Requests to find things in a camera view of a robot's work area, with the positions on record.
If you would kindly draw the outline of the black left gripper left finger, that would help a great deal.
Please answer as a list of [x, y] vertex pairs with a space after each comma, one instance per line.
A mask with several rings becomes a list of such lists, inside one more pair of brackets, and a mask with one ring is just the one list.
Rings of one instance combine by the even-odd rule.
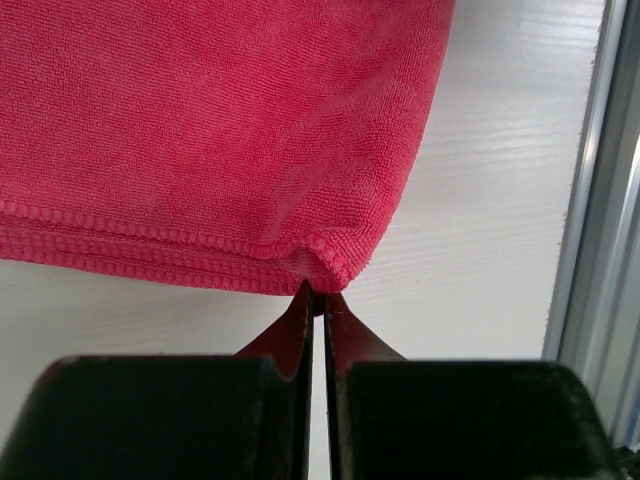
[[314, 296], [232, 355], [61, 358], [1, 454], [5, 479], [304, 479]]

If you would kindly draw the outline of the pink towel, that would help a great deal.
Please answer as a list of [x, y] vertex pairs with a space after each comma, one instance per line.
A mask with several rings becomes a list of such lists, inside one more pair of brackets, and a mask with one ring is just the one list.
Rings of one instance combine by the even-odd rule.
[[1, 255], [348, 286], [396, 211], [450, 1], [5, 1]]

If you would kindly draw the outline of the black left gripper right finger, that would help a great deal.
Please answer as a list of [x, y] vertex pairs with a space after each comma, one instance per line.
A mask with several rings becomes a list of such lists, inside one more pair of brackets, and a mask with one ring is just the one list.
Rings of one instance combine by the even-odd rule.
[[585, 386], [540, 360], [410, 360], [324, 300], [335, 479], [619, 479]]

